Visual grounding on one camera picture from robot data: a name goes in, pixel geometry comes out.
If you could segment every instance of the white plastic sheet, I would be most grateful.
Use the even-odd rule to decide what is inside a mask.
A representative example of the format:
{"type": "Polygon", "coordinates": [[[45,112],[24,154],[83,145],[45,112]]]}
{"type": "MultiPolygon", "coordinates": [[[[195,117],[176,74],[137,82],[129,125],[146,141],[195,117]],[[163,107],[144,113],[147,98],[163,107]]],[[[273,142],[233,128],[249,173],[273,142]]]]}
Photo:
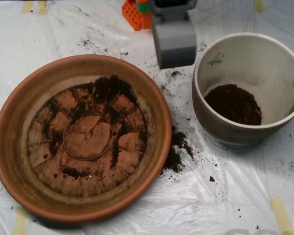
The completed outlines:
{"type": "MultiPolygon", "coordinates": [[[[78,54],[111,55],[141,68],[162,88],[195,160],[179,150],[182,172],[165,170],[140,199],[111,218],[66,230],[30,215],[26,234],[275,235],[274,197],[282,197],[294,228],[294,120],[251,147],[227,149],[215,142],[193,111],[194,67],[159,70],[151,31],[134,32],[122,17],[122,3],[48,1],[47,15],[38,15],[37,2],[32,13],[22,14],[24,2],[0,1],[0,109],[24,78],[47,63],[78,54]],[[171,77],[173,71],[180,74],[171,77]]],[[[294,0],[265,0],[264,9],[255,11],[251,0],[198,0],[191,11],[198,56],[217,38],[244,31],[267,34],[294,51],[294,0]]],[[[0,235],[15,234],[18,207],[0,182],[0,235]]]]}

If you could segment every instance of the plastic tarp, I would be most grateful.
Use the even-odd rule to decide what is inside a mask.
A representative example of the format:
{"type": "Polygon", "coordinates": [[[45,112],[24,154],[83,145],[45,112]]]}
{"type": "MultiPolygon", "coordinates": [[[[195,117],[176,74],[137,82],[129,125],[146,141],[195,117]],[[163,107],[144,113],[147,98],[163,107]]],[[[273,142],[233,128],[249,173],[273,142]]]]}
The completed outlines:
{"type": "MultiPolygon", "coordinates": [[[[37,2],[22,14],[24,4],[0,1],[0,109],[24,78],[47,63],[78,54],[114,56],[141,68],[162,88],[194,160],[178,149],[185,165],[180,173],[165,170],[126,210],[76,229],[54,228],[31,214],[23,218],[25,228],[15,229],[20,205],[0,182],[0,235],[275,235],[280,233],[270,206],[275,197],[282,197],[294,229],[294,120],[261,144],[228,149],[196,120],[194,66],[159,70],[151,30],[132,30],[121,14],[123,1],[48,1],[46,15],[38,14],[37,2]],[[179,73],[172,77],[173,71],[179,73]]],[[[198,0],[190,14],[197,56],[232,32],[264,33],[294,51],[294,0],[198,0]]]]}

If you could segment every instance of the pot rim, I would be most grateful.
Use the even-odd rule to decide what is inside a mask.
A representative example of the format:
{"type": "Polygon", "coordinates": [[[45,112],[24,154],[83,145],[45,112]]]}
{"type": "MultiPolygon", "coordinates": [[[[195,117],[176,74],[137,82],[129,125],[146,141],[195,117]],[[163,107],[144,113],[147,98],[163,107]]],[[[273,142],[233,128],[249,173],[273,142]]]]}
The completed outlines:
{"type": "Polygon", "coordinates": [[[282,120],[279,120],[277,122],[271,123],[271,124],[266,124],[266,125],[245,125],[245,124],[240,124],[234,121],[231,121],[229,119],[226,119],[225,117],[221,116],[220,114],[218,114],[215,110],[213,110],[210,105],[206,102],[206,100],[204,99],[203,95],[200,92],[199,89],[199,85],[198,85],[198,79],[197,79],[197,74],[198,74],[198,68],[200,65],[200,62],[202,60],[202,58],[205,56],[205,54],[212,48],[214,47],[216,44],[218,44],[219,42],[226,40],[226,39],[230,39],[230,38],[236,38],[236,37],[256,37],[256,38],[263,38],[266,39],[272,43],[277,44],[278,46],[282,47],[285,51],[287,51],[289,53],[289,55],[294,59],[294,52],[292,52],[286,45],[284,45],[283,43],[281,43],[280,41],[269,37],[267,35],[264,34],[260,34],[260,33],[249,33],[249,32],[245,32],[245,33],[232,33],[229,35],[226,35],[222,38],[219,38],[218,40],[214,41],[213,43],[211,43],[205,50],[204,52],[201,54],[201,56],[199,57],[198,61],[196,62],[195,65],[195,70],[194,70],[194,81],[195,81],[195,88],[196,88],[196,93],[199,96],[199,98],[201,99],[201,101],[205,104],[205,106],[209,109],[210,112],[212,112],[214,115],[216,115],[218,118],[222,119],[223,121],[227,122],[230,125],[236,126],[236,127],[241,127],[244,129],[249,129],[249,130],[264,130],[264,129],[270,129],[279,125],[282,125],[284,123],[287,123],[288,121],[290,121],[293,117],[294,117],[294,111],[292,113],[290,113],[288,116],[286,116],[285,118],[283,118],[282,120]]]}
{"type": "Polygon", "coordinates": [[[118,58],[114,58],[111,56],[105,56],[105,55],[76,55],[76,56],[70,56],[66,58],[62,58],[59,60],[56,60],[54,62],[51,62],[40,69],[36,70],[32,74],[30,74],[27,78],[25,78],[11,93],[11,95],[8,97],[6,102],[4,103],[1,111],[0,111],[0,131],[4,130],[4,127],[2,126],[2,118],[5,115],[8,115],[8,107],[10,106],[11,101],[14,99],[14,97],[22,90],[22,87],[25,86],[28,82],[30,82],[36,75],[39,73],[48,70],[52,68],[53,66],[57,66],[60,64],[65,64],[67,62],[72,62],[72,61],[77,61],[77,60],[84,60],[84,59],[97,59],[97,60],[105,60],[105,61],[114,61],[116,63],[122,64],[123,66],[126,66],[134,71],[136,71],[139,76],[147,81],[155,95],[157,96],[163,110],[163,118],[166,120],[163,128],[165,132],[165,137],[164,137],[164,144],[163,148],[159,154],[158,161],[156,162],[154,168],[151,170],[150,175],[146,178],[146,180],[138,186],[138,188],[130,194],[127,198],[124,198],[123,200],[119,201],[116,204],[113,204],[101,211],[95,211],[95,212],[89,212],[85,214],[76,214],[76,215],[67,215],[67,214],[60,214],[52,211],[45,211],[43,208],[36,206],[35,204],[28,202],[24,197],[22,197],[21,194],[19,194],[11,185],[9,182],[9,179],[6,177],[4,173],[4,168],[1,164],[0,161],[0,180],[8,193],[24,208],[26,208],[28,211],[50,219],[50,220],[56,220],[56,221],[61,221],[61,222],[85,222],[85,221],[90,221],[90,220],[95,220],[95,219],[101,219],[110,215],[113,215],[122,209],[128,207],[130,204],[132,204],[135,200],[137,200],[147,189],[148,187],[154,182],[154,180],[158,177],[165,160],[167,158],[169,148],[170,148],[170,143],[171,143],[171,135],[172,135],[172,121],[171,121],[171,116],[168,108],[168,104],[162,95],[160,89],[156,85],[156,83],[142,70],[140,70],[138,67],[123,61],[118,58]]]}

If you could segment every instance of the masking tape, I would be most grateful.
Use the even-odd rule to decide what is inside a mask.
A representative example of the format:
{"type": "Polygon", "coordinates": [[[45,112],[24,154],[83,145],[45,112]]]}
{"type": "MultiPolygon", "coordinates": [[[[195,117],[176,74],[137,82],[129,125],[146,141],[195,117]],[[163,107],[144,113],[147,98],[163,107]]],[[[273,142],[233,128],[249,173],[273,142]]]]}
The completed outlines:
{"type": "Polygon", "coordinates": [[[30,12],[32,5],[33,5],[33,1],[24,1],[22,14],[26,14],[26,13],[30,12]]]}
{"type": "Polygon", "coordinates": [[[265,6],[263,0],[253,0],[254,1],[254,8],[255,11],[258,13],[263,13],[265,12],[265,6]]]}
{"type": "Polygon", "coordinates": [[[47,1],[37,1],[38,15],[47,14],[47,1]]]}
{"type": "Polygon", "coordinates": [[[28,221],[28,213],[23,208],[20,207],[16,211],[16,219],[14,224],[13,235],[25,235],[28,221]]]}
{"type": "Polygon", "coordinates": [[[281,235],[294,235],[294,230],[289,221],[282,198],[271,199],[271,206],[281,235]]]}

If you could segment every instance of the terracotta pot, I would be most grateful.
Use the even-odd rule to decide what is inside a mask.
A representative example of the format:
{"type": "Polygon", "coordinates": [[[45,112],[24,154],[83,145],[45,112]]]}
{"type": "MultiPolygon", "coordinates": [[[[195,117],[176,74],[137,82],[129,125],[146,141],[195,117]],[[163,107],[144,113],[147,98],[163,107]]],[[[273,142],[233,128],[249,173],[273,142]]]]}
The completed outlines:
{"type": "Polygon", "coordinates": [[[167,103],[143,71],[108,56],[64,58],[28,76],[4,104],[0,179],[41,217],[104,218],[156,179],[171,134],[167,103]],[[112,75],[120,80],[102,80],[109,88],[96,83],[112,75]]]}

